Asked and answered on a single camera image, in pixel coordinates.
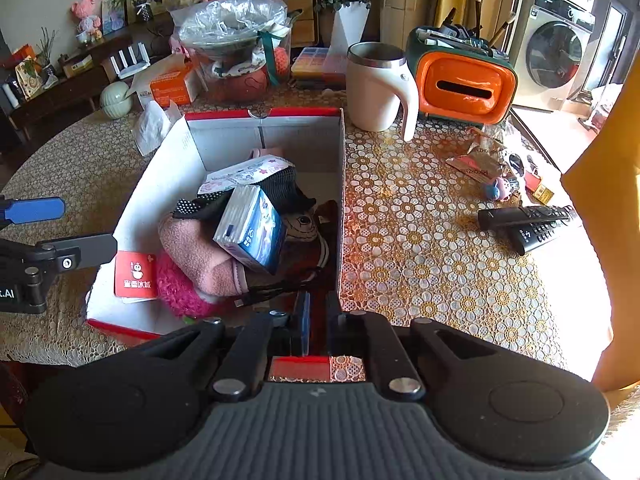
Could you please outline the red and white cardboard box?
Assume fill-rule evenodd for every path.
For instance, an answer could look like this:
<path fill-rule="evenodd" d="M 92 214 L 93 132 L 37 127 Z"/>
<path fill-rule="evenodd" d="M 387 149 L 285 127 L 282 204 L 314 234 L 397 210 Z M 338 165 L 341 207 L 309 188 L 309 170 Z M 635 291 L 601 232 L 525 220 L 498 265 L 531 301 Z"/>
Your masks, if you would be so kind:
<path fill-rule="evenodd" d="M 342 197 L 344 134 L 338 108 L 179 119 L 117 223 L 89 325 L 153 339 L 306 286 L 338 255 L 314 208 Z"/>

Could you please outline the pink fluffy plush toy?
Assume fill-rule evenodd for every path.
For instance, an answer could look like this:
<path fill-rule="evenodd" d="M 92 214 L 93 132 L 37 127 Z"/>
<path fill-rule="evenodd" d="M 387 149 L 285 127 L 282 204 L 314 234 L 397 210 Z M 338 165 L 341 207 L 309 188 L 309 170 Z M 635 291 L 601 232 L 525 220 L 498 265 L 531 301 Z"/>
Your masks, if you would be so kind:
<path fill-rule="evenodd" d="M 157 257 L 156 288 L 157 297 L 179 318 L 208 318 L 229 302 L 195 287 L 166 252 Z"/>

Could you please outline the pink fleece garment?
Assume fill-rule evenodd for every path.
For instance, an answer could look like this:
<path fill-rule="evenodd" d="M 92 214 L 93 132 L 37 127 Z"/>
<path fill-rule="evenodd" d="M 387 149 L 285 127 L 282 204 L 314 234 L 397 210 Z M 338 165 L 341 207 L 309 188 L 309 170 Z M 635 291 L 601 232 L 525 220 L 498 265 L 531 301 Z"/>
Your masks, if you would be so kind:
<path fill-rule="evenodd" d="M 277 154 L 255 152 L 252 158 L 265 155 Z M 177 220 L 171 214 L 158 225 L 160 246 L 194 286 L 216 297 L 235 297 L 248 292 L 242 263 L 213 241 L 218 224 Z"/>

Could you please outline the blue tissue pack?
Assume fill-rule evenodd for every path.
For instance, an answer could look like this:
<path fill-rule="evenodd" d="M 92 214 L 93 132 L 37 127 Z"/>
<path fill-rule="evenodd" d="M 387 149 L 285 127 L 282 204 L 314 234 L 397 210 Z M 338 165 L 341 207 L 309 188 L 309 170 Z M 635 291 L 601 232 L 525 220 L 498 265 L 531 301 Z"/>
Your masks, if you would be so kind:
<path fill-rule="evenodd" d="M 258 273 L 275 274 L 286 229 L 280 214 L 267 211 L 267 200 L 239 219 L 220 220 L 213 241 L 225 252 Z"/>

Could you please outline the black dotted pouch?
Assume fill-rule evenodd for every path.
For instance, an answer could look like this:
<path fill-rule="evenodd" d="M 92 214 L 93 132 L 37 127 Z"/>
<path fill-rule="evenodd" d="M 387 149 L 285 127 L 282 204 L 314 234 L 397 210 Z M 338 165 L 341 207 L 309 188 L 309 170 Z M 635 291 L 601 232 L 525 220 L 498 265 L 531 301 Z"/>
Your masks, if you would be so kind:
<path fill-rule="evenodd" d="M 277 214 L 304 214 L 317 203 L 307 197 L 297 185 L 297 171 L 288 168 L 257 184 L 239 185 L 233 190 L 199 195 L 193 200 L 179 200 L 171 217 L 177 220 L 198 220 L 214 224 L 220 220 L 239 219 L 253 206 L 267 200 L 267 211 Z"/>

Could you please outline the patterned face mask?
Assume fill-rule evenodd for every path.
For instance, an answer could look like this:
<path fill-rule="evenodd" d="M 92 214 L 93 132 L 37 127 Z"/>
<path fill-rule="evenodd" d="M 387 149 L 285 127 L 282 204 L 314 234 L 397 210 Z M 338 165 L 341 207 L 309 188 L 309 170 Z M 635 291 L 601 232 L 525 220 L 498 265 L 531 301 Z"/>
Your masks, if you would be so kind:
<path fill-rule="evenodd" d="M 265 155 L 210 172 L 198 188 L 198 195 L 233 190 L 239 185 L 252 185 L 295 165 L 277 155 Z"/>

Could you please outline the cream cartoon plush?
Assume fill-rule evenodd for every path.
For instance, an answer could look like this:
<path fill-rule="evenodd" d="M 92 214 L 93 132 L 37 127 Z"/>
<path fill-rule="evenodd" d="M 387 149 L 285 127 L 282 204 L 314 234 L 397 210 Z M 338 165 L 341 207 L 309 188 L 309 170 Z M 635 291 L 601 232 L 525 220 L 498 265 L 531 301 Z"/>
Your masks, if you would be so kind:
<path fill-rule="evenodd" d="M 311 243 L 319 237 L 314 216 L 308 212 L 285 214 L 282 221 L 286 229 L 285 241 L 287 243 Z"/>

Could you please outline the wooden sideboard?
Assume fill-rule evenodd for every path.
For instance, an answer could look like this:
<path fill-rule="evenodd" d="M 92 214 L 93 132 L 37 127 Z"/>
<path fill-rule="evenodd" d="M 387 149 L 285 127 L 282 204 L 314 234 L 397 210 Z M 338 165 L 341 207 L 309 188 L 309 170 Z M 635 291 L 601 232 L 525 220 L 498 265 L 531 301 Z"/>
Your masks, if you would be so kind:
<path fill-rule="evenodd" d="M 272 38 L 274 69 L 279 81 L 285 82 L 290 74 L 291 47 L 297 44 L 296 35 L 306 34 L 309 40 L 314 39 L 314 19 L 312 3 L 314 0 L 283 0 L 288 7 L 288 16 L 292 20 L 291 33 L 282 40 Z M 92 66 L 73 76 L 63 77 L 49 90 L 41 90 L 29 101 L 19 105 L 9 114 L 14 127 L 26 130 L 28 126 L 39 122 L 65 107 L 82 101 L 92 102 L 93 98 L 110 82 L 117 78 L 113 72 L 110 57 L 117 54 L 119 47 L 128 47 L 140 39 L 149 53 L 152 63 L 156 63 L 178 49 L 170 42 L 174 24 L 167 13 L 154 18 L 146 24 L 126 27 L 119 32 L 108 35 L 102 44 L 80 52 L 67 60 L 68 65 L 82 61 L 87 56 L 92 59 Z M 239 76 L 263 68 L 269 78 L 264 46 L 258 42 L 254 46 L 243 46 L 234 50 L 216 50 L 196 56 L 194 65 L 196 73 L 204 72 L 205 79 L 200 79 L 203 88 L 214 92 L 216 102 L 227 102 L 222 99 L 221 83 L 229 77 Z"/>

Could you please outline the green ceramic jar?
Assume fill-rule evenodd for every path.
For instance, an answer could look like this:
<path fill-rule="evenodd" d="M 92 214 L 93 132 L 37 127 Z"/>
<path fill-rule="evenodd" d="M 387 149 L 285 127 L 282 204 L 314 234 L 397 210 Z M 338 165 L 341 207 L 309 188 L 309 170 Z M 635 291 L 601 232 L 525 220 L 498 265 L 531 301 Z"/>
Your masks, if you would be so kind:
<path fill-rule="evenodd" d="M 100 107 L 108 119 L 115 120 L 129 114 L 132 109 L 132 96 L 128 91 L 126 82 L 115 81 L 101 92 Z"/>

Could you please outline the white crumpled tissue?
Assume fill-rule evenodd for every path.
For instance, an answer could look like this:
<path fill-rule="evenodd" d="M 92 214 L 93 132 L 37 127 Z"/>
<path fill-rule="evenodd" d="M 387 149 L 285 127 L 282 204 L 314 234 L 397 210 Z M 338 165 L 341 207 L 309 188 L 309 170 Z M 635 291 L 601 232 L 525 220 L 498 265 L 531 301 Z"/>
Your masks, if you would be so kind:
<path fill-rule="evenodd" d="M 157 150 L 181 117 L 179 107 L 174 101 L 169 101 L 167 108 L 161 107 L 154 100 L 146 104 L 132 130 L 139 153 L 146 156 Z"/>

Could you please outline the black remote control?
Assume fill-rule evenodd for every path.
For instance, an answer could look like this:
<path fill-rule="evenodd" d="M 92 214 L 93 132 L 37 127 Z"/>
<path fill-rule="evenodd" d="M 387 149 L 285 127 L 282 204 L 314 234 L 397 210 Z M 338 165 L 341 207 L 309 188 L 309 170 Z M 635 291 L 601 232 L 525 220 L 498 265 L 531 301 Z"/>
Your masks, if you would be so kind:
<path fill-rule="evenodd" d="M 477 221 L 480 228 L 494 231 L 510 228 L 510 226 L 572 220 L 575 217 L 576 211 L 572 206 L 521 206 L 477 211 Z"/>
<path fill-rule="evenodd" d="M 556 232 L 570 225 L 568 220 L 556 220 L 546 223 L 529 223 L 520 226 L 509 226 L 506 229 L 506 238 L 514 252 L 525 256 L 545 244 L 550 243 Z"/>

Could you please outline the white router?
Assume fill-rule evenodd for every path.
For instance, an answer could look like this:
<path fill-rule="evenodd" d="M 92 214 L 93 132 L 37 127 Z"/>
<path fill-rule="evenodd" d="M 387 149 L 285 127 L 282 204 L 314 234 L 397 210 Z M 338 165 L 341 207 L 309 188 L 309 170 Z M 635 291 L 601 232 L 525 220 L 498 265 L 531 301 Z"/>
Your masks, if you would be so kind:
<path fill-rule="evenodd" d="M 110 62 L 117 79 L 127 79 L 151 66 L 149 53 L 143 42 L 130 44 L 126 50 L 119 50 L 110 57 Z"/>

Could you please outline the pink bear figurine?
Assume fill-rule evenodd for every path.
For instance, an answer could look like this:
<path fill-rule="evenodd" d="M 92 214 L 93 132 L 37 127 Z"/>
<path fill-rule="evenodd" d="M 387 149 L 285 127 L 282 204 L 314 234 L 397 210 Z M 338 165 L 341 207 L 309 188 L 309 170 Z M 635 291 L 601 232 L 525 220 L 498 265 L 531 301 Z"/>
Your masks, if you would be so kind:
<path fill-rule="evenodd" d="M 96 0 L 78 0 L 70 6 L 70 12 L 78 19 L 76 39 L 88 46 L 102 38 L 101 19 L 96 14 Z"/>

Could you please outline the orange tissue box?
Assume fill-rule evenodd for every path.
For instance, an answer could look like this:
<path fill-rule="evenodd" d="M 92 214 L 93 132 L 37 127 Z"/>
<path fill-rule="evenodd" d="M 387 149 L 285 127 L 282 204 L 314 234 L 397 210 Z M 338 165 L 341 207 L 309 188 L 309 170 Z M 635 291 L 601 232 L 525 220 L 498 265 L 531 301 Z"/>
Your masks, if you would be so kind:
<path fill-rule="evenodd" d="M 202 88 L 194 65 L 183 54 L 171 54 L 134 75 L 127 96 L 135 96 L 142 107 L 155 101 L 166 108 L 193 103 Z"/>

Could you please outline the small blue pink toy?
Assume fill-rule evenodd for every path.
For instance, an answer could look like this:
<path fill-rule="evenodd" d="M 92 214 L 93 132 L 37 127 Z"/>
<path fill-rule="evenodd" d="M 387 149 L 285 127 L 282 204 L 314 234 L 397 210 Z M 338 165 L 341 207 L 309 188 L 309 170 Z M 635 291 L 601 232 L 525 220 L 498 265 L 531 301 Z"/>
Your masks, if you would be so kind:
<path fill-rule="evenodd" d="M 483 185 L 485 196 L 492 202 L 506 202 L 520 192 L 520 185 L 515 178 L 496 177 Z"/>

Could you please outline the snack wrapper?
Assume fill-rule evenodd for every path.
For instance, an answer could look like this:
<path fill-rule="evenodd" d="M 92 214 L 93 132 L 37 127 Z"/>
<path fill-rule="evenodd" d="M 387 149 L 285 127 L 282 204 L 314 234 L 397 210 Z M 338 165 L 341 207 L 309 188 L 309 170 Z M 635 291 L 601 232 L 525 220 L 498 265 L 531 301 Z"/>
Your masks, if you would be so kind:
<path fill-rule="evenodd" d="M 471 151 L 445 159 L 448 166 L 480 184 L 491 184 L 506 171 L 506 165 L 496 154 L 473 148 Z"/>

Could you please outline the small yellow box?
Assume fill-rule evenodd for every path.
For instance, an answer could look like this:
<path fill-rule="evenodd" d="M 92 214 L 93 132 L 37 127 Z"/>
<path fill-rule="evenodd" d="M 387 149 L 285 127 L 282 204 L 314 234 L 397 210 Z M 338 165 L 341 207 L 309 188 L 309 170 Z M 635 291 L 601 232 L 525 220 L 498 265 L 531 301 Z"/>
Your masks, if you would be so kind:
<path fill-rule="evenodd" d="M 533 198 L 539 203 L 547 205 L 552 200 L 554 193 L 546 188 L 542 183 L 538 185 L 532 192 Z"/>

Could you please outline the basketball in container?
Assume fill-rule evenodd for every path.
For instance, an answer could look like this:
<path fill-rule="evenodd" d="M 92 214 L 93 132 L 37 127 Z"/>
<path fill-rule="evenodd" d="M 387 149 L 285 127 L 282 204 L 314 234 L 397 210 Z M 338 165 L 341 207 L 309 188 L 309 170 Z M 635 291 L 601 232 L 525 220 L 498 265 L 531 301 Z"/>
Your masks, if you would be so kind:
<path fill-rule="evenodd" d="M 227 102 L 254 102 L 267 92 L 269 78 L 263 68 L 254 72 L 226 78 L 221 83 L 222 99 Z"/>

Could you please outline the white insulated mug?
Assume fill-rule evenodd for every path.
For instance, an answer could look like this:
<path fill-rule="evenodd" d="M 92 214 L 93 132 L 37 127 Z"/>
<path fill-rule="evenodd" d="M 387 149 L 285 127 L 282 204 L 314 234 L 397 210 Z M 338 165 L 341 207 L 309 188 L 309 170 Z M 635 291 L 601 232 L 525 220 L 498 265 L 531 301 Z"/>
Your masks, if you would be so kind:
<path fill-rule="evenodd" d="M 349 118 L 357 128 L 384 131 L 402 107 L 400 135 L 405 142 L 413 139 L 419 92 L 404 50 L 375 41 L 352 44 L 347 51 L 346 92 Z"/>

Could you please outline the colourful clear organizer box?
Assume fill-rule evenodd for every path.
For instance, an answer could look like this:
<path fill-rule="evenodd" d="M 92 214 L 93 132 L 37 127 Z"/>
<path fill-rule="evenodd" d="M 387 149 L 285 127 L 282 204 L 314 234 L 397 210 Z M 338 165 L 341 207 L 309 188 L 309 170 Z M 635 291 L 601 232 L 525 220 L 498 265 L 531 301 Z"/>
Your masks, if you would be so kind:
<path fill-rule="evenodd" d="M 344 87 L 346 68 L 345 55 L 330 53 L 329 48 L 304 47 L 292 64 L 291 75 L 298 81 Z"/>

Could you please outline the orange green tissue holder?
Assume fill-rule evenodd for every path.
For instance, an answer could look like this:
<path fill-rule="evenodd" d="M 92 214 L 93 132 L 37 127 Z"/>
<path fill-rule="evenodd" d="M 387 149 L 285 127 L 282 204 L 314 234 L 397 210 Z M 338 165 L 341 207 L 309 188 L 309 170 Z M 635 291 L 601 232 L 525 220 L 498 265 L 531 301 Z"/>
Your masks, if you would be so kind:
<path fill-rule="evenodd" d="M 406 59 L 424 115 L 495 125 L 510 110 L 518 75 L 502 56 L 470 40 L 417 27 L 409 32 Z"/>

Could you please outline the clear plastic bag bundle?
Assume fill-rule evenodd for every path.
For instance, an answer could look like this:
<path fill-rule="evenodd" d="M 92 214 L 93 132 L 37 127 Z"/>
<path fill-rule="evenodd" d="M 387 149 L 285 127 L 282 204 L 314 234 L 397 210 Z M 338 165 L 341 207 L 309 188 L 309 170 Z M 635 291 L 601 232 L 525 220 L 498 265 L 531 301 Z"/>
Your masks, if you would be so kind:
<path fill-rule="evenodd" d="M 170 11 L 178 41 L 194 51 L 254 46 L 262 34 L 282 39 L 292 29 L 282 0 L 212 0 Z"/>

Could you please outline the yellow chair back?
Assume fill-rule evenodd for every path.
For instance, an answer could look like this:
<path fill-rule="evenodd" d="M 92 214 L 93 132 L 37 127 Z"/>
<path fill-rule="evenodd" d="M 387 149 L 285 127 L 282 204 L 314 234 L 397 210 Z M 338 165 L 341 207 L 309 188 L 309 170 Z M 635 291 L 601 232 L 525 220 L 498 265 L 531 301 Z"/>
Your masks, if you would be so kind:
<path fill-rule="evenodd" d="M 593 382 L 604 391 L 639 381 L 639 64 L 604 127 L 561 178 L 600 260 L 613 340 Z"/>

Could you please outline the washing machine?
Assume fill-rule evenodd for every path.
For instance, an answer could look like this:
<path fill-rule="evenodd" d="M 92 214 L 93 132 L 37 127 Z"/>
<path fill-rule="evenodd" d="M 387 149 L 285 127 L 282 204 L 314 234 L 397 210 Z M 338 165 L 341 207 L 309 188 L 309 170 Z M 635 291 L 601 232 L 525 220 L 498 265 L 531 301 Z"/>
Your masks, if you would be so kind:
<path fill-rule="evenodd" d="M 509 58 L 516 106 L 558 110 L 570 95 L 596 18 L 594 0 L 520 0 Z"/>

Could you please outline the picture frame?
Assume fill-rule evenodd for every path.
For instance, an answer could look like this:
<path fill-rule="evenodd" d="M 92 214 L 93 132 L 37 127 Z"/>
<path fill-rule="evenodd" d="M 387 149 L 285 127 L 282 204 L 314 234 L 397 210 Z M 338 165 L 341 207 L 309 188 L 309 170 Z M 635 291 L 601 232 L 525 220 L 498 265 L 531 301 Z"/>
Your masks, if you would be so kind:
<path fill-rule="evenodd" d="M 102 0 L 102 34 L 117 32 L 127 25 L 126 2 L 124 0 Z"/>

